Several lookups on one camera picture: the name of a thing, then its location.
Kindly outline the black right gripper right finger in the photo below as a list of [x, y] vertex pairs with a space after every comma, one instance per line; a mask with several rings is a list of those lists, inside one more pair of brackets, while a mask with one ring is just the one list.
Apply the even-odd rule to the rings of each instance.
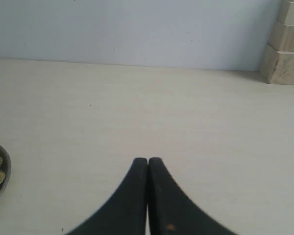
[[152, 235], [212, 235], [208, 217], [174, 181], [161, 158], [149, 160], [149, 227]]

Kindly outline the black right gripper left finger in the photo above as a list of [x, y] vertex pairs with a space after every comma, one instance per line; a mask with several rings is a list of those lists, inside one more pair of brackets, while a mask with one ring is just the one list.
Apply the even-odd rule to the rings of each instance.
[[71, 235], [144, 235], [147, 214], [147, 160], [135, 158], [111, 197]]

